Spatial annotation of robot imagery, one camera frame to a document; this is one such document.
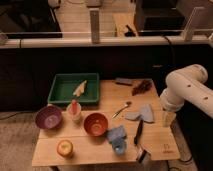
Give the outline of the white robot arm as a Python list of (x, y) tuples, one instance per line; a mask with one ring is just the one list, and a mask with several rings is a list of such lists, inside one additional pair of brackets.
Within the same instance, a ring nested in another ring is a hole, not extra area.
[(174, 70), (166, 76), (166, 88), (160, 94), (164, 127), (172, 124), (186, 101), (213, 119), (213, 90), (205, 86), (207, 79), (207, 70), (199, 64)]

